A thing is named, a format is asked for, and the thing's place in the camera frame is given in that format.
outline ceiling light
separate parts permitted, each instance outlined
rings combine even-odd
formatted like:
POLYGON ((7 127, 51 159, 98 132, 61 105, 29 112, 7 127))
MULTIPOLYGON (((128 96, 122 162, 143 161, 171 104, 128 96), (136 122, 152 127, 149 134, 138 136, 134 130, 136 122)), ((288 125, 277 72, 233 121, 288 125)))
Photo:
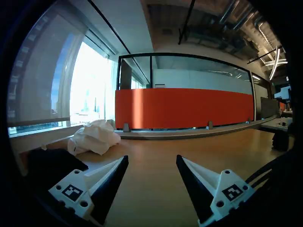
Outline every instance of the ceiling light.
POLYGON ((287 64, 287 63, 288 63, 288 62, 278 62, 277 65, 278 65, 278 64, 287 64))
POLYGON ((213 70, 208 70, 209 72, 213 72, 213 73, 227 73, 229 74, 230 76, 233 76, 231 73, 229 72, 223 72, 223 71, 213 71, 213 70))
POLYGON ((256 76, 253 76, 253 78, 257 79, 257 80, 260 80, 260 78, 256 77, 256 76))
MULTIPOLYGON (((245 79, 244 81, 250 81, 250 80, 248 80, 248 79, 245 79)), ((259 83, 258 81, 253 81, 253 82, 254 82, 254 83, 256 83, 256 82, 257 82, 257 83, 259 83)))
MULTIPOLYGON (((279 59, 278 60, 278 63, 280 63, 280 62, 282 62, 282 61, 287 61, 286 59, 279 59)), ((275 63, 275 61, 269 61, 269 62, 264 62, 263 61, 263 63, 264 63, 264 65, 270 65, 270 64, 272 64, 272 63, 275 63)))
POLYGON ((272 72, 270 73, 270 77, 269 77, 269 80, 272 80, 275 72, 276 72, 276 68, 277 68, 277 63, 278 63, 278 60, 279 60, 279 55, 280 55, 280 49, 278 49, 277 51, 277 54, 276 54, 276 59, 275 59, 275 64, 273 65, 273 68, 272 68, 272 72))

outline table surface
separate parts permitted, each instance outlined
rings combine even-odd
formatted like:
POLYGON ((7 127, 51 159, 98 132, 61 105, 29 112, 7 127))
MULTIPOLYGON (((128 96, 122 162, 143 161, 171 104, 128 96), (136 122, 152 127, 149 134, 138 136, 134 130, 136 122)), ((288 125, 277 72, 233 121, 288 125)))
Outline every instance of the table surface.
POLYGON ((246 179, 281 155, 272 150, 273 133, 246 129, 214 137, 122 140, 104 155, 77 155, 89 171, 128 155, 129 165, 106 218, 111 226, 198 226, 197 214, 176 166, 181 154, 217 173, 231 169, 246 179))
POLYGON ((261 126, 271 129, 279 129, 279 130, 287 131, 288 126, 291 122, 292 122, 291 117, 281 117, 265 122, 261 126))

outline desk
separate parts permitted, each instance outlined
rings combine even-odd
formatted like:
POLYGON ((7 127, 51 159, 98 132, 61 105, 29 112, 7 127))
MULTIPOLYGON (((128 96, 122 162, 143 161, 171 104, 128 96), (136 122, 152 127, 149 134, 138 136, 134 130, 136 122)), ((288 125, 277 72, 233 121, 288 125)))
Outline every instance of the desk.
POLYGON ((269 130, 282 130, 287 132, 288 126, 291 123, 292 123, 291 117, 281 117, 261 124, 261 128, 269 129, 269 130))
POLYGON ((197 214, 176 166, 177 154, 217 173, 230 168, 246 179, 282 154, 272 150, 272 137, 269 132, 246 129, 188 140, 122 140, 102 156, 86 152, 77 158, 93 170, 129 156, 106 227, 197 227, 197 214))

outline crumpled white bag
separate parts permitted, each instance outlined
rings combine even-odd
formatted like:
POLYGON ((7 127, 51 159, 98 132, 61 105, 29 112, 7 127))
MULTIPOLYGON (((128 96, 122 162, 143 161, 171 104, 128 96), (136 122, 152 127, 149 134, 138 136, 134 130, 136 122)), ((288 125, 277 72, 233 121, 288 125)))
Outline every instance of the crumpled white bag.
POLYGON ((95 120, 84 124, 83 128, 75 132, 69 139, 67 150, 72 155, 93 151, 100 155, 121 141, 121 137, 114 133, 113 120, 95 120))

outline orange panel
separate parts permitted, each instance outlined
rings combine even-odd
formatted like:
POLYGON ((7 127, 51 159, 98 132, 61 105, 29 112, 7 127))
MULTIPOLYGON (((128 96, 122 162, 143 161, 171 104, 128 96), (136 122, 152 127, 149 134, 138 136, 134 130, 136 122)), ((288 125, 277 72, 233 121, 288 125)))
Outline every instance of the orange panel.
POLYGON ((285 104, 284 103, 280 103, 280 102, 279 102, 279 104, 280 104, 280 108, 282 109, 282 111, 284 111, 285 110, 285 104))
POLYGON ((116 127, 183 128, 253 119, 253 96, 205 89, 156 88, 116 91, 116 127))

